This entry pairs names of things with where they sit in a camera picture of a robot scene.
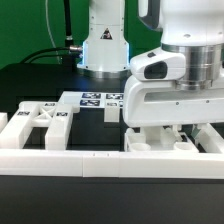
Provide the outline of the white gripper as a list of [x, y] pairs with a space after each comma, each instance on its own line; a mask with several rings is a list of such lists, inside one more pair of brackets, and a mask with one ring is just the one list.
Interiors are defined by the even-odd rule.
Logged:
[[129, 127], [172, 125], [174, 134], [181, 125], [194, 124], [196, 139], [202, 123], [224, 122], [224, 88], [176, 91], [172, 81], [141, 82], [131, 76], [124, 89], [123, 119]]

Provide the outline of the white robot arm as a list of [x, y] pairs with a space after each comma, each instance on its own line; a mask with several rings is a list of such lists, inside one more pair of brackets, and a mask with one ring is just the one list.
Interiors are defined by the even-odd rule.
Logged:
[[119, 7], [90, 0], [79, 67], [97, 77], [128, 69], [123, 120], [130, 128], [224, 122], [224, 0], [138, 0], [160, 46], [127, 58]]

